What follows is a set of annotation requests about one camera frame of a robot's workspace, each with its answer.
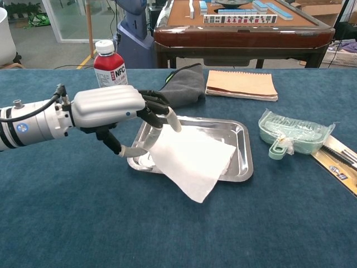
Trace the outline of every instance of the red bottle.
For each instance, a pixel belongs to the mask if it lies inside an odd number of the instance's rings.
[[[127,85],[128,78],[123,58],[114,52],[112,40],[95,43],[98,56],[94,60],[94,70],[98,84],[102,87]]]

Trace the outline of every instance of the blue table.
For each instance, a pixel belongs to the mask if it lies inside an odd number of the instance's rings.
[[[218,182],[203,204],[77,130],[2,152],[0,267],[355,267],[356,198],[312,156],[269,159],[258,120],[268,108],[339,122],[333,135],[357,150],[357,71],[248,71],[272,73],[279,101],[207,97],[176,110],[249,130],[254,175]],[[128,70],[128,79],[159,89],[169,72]],[[3,70],[0,107],[47,99],[58,83],[71,97],[97,87],[92,70]],[[131,145],[140,125],[124,122],[114,134]]]

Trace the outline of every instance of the stainless steel tray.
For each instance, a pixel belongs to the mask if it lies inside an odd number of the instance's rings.
[[[248,130],[245,125],[237,121],[201,117],[178,116],[178,119],[182,124],[182,128],[196,128],[218,141],[237,148],[226,173],[221,175],[219,180],[239,182],[245,181],[252,176],[252,153],[250,151]],[[165,118],[161,117],[161,120],[163,123],[167,123]],[[132,146],[137,147],[139,142],[144,141],[150,130],[151,126],[143,122]],[[139,171],[161,173],[149,153],[139,157],[128,158],[128,163],[133,169]]]

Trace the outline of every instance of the chair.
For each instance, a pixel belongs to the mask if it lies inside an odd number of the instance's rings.
[[[20,63],[16,53],[15,43],[12,40],[6,9],[0,7],[0,69],[14,67],[25,68]]]

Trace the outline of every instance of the white paper towel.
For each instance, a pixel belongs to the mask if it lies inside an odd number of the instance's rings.
[[[227,169],[235,149],[196,128],[183,127],[177,133],[164,125],[149,152],[166,176],[188,197],[202,203]]]

